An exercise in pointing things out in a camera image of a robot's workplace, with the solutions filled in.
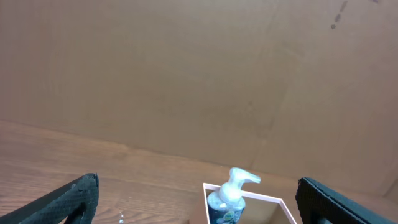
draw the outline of pump dispenser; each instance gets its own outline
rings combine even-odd
[[[229,181],[219,191],[212,192],[207,198],[210,224],[235,224],[241,218],[246,207],[242,197],[244,183],[260,183],[261,178],[240,168],[232,168]]]

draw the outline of white pump head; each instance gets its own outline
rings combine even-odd
[[[261,178],[240,168],[234,167],[229,172],[229,181],[221,186],[219,196],[225,203],[236,203],[242,197],[244,183],[259,184]]]

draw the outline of open box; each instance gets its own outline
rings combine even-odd
[[[203,183],[199,203],[192,215],[190,224],[210,224],[207,196],[220,186]],[[246,208],[239,219],[239,224],[297,224],[281,198],[242,191]]]

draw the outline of cardboard wall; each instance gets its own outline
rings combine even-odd
[[[398,179],[394,182],[391,188],[387,191],[385,198],[398,205]]]
[[[0,119],[382,195],[398,176],[397,10],[0,0]]]

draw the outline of wood grain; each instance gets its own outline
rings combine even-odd
[[[201,184],[221,185],[230,167],[168,156],[122,144],[0,121],[0,215],[11,212],[87,172],[100,177],[94,223],[187,224]],[[244,190],[284,199],[300,222],[297,180],[254,172],[261,184]],[[377,196],[341,191],[398,221],[398,205]]]

